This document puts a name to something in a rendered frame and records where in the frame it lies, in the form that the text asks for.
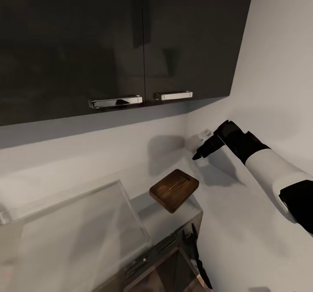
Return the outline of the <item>cutting board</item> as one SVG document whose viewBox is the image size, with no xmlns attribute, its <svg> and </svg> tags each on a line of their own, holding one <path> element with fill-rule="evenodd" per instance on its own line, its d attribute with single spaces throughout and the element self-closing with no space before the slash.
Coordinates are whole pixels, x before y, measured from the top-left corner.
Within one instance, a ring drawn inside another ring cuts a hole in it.
<svg viewBox="0 0 313 292">
<path fill-rule="evenodd" d="M 198 186 L 199 180 L 176 169 L 152 186 L 150 194 L 170 211 L 175 211 Z"/>
</svg>

